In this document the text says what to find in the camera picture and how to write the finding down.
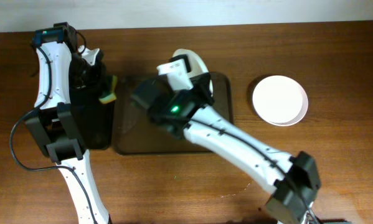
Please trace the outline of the yellow green sponge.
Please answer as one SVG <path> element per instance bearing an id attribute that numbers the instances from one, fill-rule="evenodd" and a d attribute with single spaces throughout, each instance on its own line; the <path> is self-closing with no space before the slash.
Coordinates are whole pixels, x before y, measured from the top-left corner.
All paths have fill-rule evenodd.
<path id="1" fill-rule="evenodd" d="M 106 76 L 102 83 L 102 94 L 99 96 L 99 101 L 102 104 L 108 104 L 116 100 L 115 89 L 118 82 L 117 76 Z"/>

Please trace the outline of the white plate with sauce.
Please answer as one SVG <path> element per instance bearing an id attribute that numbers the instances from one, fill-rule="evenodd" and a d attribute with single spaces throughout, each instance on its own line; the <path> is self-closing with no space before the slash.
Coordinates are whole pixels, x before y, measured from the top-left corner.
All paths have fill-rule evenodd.
<path id="1" fill-rule="evenodd" d="M 304 103 L 309 106 L 305 89 L 294 79 L 281 75 L 268 76 L 255 85 L 252 106 L 265 103 Z"/>

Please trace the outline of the white plate with brown streak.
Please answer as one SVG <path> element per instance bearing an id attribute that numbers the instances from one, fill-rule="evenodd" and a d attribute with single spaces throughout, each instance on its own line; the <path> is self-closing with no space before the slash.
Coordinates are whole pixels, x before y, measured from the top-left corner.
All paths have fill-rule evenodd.
<path id="1" fill-rule="evenodd" d="M 262 120 L 274 126 L 292 126 L 300 122 L 308 111 L 308 105 L 304 103 L 265 103 L 253 107 Z"/>

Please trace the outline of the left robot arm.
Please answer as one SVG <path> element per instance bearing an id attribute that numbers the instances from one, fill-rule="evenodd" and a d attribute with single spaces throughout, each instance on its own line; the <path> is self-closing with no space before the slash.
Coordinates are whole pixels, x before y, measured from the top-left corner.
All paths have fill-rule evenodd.
<path id="1" fill-rule="evenodd" d="M 79 223 L 111 223 L 93 178 L 92 150 L 111 143 L 117 77 L 106 74 L 103 52 L 78 45 L 83 35 L 66 22 L 35 32 L 39 89 L 22 121 L 51 170 L 62 174 Z"/>

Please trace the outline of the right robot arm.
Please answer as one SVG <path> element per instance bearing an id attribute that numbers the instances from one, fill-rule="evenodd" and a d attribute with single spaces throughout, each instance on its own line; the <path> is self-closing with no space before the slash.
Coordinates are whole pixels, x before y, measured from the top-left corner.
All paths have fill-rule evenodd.
<path id="1" fill-rule="evenodd" d="M 211 74 L 199 57 L 183 53 L 157 69 L 156 78 L 141 82 L 131 94 L 152 123 L 248 174 L 270 194 L 265 208 L 278 223 L 320 222 L 312 211 L 321 188 L 313 157 L 270 147 L 216 112 Z"/>

